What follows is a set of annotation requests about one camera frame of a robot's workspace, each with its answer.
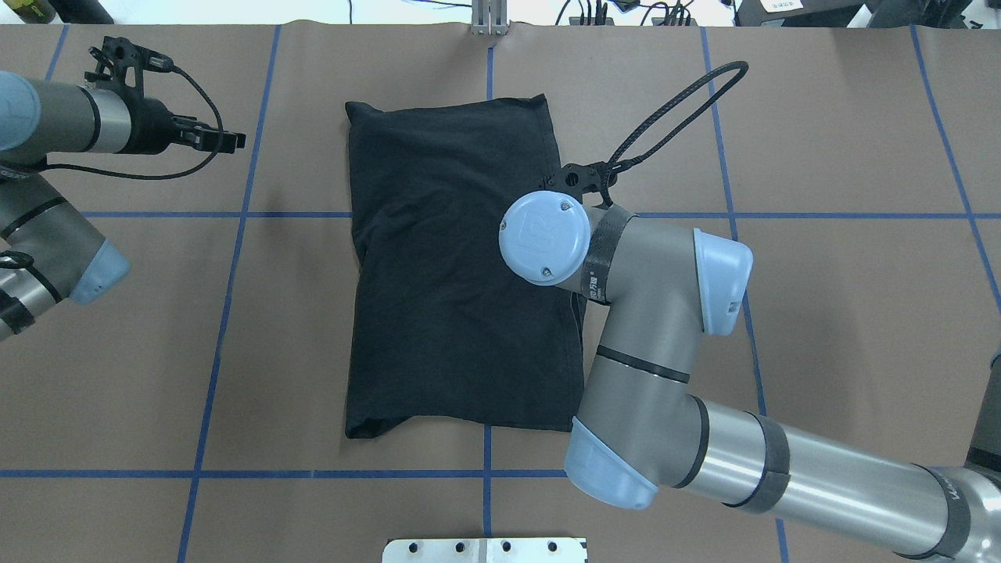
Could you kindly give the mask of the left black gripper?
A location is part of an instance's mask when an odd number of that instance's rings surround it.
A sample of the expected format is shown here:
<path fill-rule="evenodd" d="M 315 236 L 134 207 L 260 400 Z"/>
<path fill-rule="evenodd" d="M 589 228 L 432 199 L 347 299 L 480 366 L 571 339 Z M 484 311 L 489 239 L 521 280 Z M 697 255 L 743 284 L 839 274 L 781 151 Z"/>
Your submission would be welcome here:
<path fill-rule="evenodd" d="M 236 151 L 246 147 L 246 135 L 221 131 L 194 117 L 172 113 L 157 99 L 126 99 L 130 115 L 130 136 L 126 156 L 156 156 L 171 144 L 196 151 Z"/>

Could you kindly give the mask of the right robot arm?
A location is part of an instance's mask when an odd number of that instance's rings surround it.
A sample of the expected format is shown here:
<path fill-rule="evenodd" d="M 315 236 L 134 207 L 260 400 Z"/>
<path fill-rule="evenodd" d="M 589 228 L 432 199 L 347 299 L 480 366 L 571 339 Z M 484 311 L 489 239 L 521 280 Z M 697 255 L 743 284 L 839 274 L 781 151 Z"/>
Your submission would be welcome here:
<path fill-rule="evenodd" d="M 999 348 L 999 197 L 774 195 L 743 185 L 612 192 L 755 254 L 735 332 L 698 352 L 693 391 L 900 462 L 961 464 Z M 566 438 L 493 430 L 479 535 L 576 536 L 593 562 L 896 562 L 791 520 L 664 491 L 625 511 L 562 476 Z"/>

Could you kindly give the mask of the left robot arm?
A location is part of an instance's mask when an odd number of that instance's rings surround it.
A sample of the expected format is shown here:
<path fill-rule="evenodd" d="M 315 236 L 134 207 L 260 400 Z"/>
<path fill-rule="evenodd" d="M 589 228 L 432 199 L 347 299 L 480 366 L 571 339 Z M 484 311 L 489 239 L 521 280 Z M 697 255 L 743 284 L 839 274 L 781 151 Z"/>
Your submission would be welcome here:
<path fill-rule="evenodd" d="M 53 153 L 156 156 L 178 144 L 208 158 L 246 146 L 243 133 L 171 112 L 144 93 L 141 72 L 87 74 L 78 86 L 2 74 L 2 338 L 22 334 L 70 299 L 93 303 L 126 278 L 130 263 L 68 202 L 45 172 L 84 171 L 50 163 Z"/>

